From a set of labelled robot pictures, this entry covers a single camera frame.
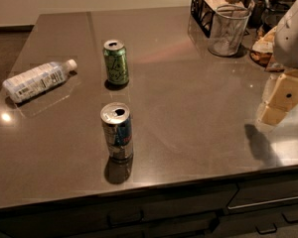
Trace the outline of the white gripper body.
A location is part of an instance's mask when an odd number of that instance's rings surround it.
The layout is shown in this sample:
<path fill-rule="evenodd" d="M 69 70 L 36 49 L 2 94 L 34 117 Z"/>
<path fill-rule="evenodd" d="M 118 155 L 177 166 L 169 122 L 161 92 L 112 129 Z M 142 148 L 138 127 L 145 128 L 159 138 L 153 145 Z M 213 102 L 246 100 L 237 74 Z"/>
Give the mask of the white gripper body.
<path fill-rule="evenodd" d="M 277 24 L 273 54 L 282 65 L 298 68 L 298 0 Z"/>

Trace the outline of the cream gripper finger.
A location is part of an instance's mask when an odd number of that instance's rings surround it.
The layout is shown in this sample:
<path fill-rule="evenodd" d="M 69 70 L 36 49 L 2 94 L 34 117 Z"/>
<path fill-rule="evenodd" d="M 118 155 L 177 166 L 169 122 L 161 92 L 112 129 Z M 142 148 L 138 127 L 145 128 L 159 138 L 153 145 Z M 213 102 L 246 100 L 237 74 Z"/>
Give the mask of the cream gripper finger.
<path fill-rule="evenodd" d="M 280 77 L 280 98 L 276 105 L 263 102 L 258 107 L 256 118 L 262 124 L 278 125 L 298 104 L 298 69 L 287 69 Z"/>
<path fill-rule="evenodd" d="M 280 77 L 271 74 L 264 86 L 262 102 L 266 105 L 276 105 L 280 98 Z"/>

